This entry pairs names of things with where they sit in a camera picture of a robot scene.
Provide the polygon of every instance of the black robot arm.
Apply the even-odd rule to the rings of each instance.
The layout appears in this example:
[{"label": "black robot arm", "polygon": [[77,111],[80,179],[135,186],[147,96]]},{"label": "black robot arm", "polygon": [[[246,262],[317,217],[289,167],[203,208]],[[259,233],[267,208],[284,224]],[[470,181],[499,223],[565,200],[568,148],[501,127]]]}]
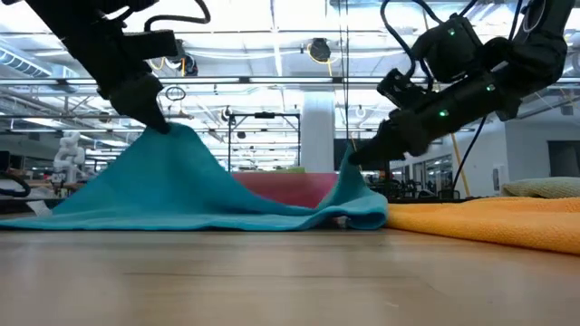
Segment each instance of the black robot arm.
[{"label": "black robot arm", "polygon": [[362,164],[378,159],[404,159],[424,154],[429,144],[495,111],[513,119],[521,98],[557,82],[567,46],[563,33],[575,0],[531,0],[512,41],[495,38],[481,44],[467,18],[451,18],[420,36],[412,47],[417,60],[450,86],[422,89],[397,70],[377,90],[398,109],[381,123],[370,143],[350,160]]},{"label": "black robot arm", "polygon": [[[20,0],[2,0],[6,5]],[[169,132],[157,103],[163,89],[144,61],[178,55],[171,30],[151,31],[160,20],[207,24],[209,11],[202,0],[195,0],[204,18],[157,15],[145,24],[145,31],[125,34],[123,22],[131,14],[147,9],[159,0],[25,0],[63,42],[99,86],[100,95],[111,101],[120,114],[128,115],[161,133]],[[111,14],[127,7],[115,19]]]}]

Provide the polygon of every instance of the white robot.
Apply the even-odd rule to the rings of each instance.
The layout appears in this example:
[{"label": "white robot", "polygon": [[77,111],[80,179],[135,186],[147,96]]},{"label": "white robot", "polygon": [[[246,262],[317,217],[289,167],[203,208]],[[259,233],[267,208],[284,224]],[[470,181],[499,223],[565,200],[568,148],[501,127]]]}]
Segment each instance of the white robot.
[{"label": "white robot", "polygon": [[81,134],[76,131],[64,132],[61,147],[54,157],[54,173],[51,182],[55,185],[75,183],[77,174],[84,175],[77,166],[84,163],[84,149],[78,147]]}]

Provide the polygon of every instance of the wooden table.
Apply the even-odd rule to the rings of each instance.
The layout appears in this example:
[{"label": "wooden table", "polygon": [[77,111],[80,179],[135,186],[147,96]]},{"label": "wooden table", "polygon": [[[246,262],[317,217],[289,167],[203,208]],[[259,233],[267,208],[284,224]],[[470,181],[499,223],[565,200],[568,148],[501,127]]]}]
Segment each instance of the wooden table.
[{"label": "wooden table", "polygon": [[0,233],[0,325],[578,325],[580,258],[401,231]]}]

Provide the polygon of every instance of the fabric fold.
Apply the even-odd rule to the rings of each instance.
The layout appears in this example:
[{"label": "fabric fold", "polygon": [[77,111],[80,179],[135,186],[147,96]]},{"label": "fabric fold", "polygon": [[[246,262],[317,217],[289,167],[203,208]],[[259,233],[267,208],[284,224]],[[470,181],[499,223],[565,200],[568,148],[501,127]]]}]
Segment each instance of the fabric fold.
[{"label": "fabric fold", "polygon": [[169,135],[146,129],[117,160],[52,216],[0,222],[42,230],[291,231],[348,216],[347,225],[383,226],[387,201],[358,168],[343,161],[331,194],[316,208],[287,206],[254,195],[216,161],[196,132],[172,124]]}]

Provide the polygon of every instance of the red cushion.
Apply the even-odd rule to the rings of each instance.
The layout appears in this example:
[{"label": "red cushion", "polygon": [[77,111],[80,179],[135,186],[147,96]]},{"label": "red cushion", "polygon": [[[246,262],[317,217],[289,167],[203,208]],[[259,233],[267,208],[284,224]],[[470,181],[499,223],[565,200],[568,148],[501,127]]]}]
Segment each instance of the red cushion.
[{"label": "red cushion", "polygon": [[236,173],[234,178],[253,193],[276,202],[316,207],[336,182],[334,173]]}]

